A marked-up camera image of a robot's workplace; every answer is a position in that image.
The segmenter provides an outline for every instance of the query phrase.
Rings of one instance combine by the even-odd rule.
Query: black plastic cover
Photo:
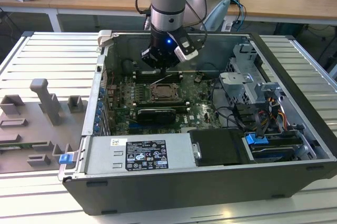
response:
[[[206,129],[190,131],[192,144],[198,144],[201,159],[197,166],[248,164],[248,154],[238,129]]]

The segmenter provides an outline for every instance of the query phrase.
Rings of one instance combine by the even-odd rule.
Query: blue latch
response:
[[[61,154],[58,160],[59,164],[72,164],[74,154]]]
[[[269,143],[266,136],[263,137],[263,138],[257,138],[255,133],[250,133],[245,138],[246,138],[246,141],[248,142],[248,145],[250,145],[250,144],[268,144]]]

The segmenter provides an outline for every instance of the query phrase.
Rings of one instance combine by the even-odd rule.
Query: floor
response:
[[[52,32],[52,26],[48,16],[35,13],[10,13],[10,18],[22,31]],[[96,28],[92,16],[89,15],[61,15],[61,21],[66,32],[98,32],[102,29],[112,30],[141,30],[143,28],[143,17],[126,16],[99,16],[101,27]],[[245,22],[241,31],[257,32],[259,34],[272,35],[275,30],[275,23],[267,22]],[[0,60],[2,61],[15,44],[15,38],[20,37],[20,33],[6,17],[0,23]],[[334,27],[326,25],[310,25],[307,30],[303,30],[297,41],[317,59],[327,44],[333,38]],[[324,53],[321,64],[337,51],[337,39]]]

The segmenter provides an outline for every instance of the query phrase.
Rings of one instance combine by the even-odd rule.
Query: blue connector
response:
[[[97,125],[95,125],[95,126],[94,126],[94,132],[99,132],[99,131],[100,131],[100,127],[97,126]]]
[[[255,133],[250,133],[245,138],[246,138],[246,141],[248,142],[248,145],[250,145],[250,144],[268,144],[269,143],[266,136],[263,137],[263,138],[257,138]]]

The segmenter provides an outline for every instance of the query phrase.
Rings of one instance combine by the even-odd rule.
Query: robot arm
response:
[[[151,43],[142,60],[165,71],[179,61],[198,55],[201,42],[194,43],[183,26],[186,0],[152,0]]]

